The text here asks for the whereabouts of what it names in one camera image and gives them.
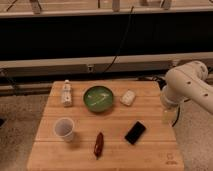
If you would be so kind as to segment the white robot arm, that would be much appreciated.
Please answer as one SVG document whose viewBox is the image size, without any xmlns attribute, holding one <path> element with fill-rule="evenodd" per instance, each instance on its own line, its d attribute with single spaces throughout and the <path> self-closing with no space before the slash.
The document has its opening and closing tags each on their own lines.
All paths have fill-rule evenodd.
<svg viewBox="0 0 213 171">
<path fill-rule="evenodd" d="M 201 61 L 191 61 L 173 67 L 166 73 L 166 85 L 160 94 L 164 124 L 172 123 L 185 98 L 194 101 L 213 115 L 213 86 L 205 82 L 207 77 L 208 68 Z"/>
</svg>

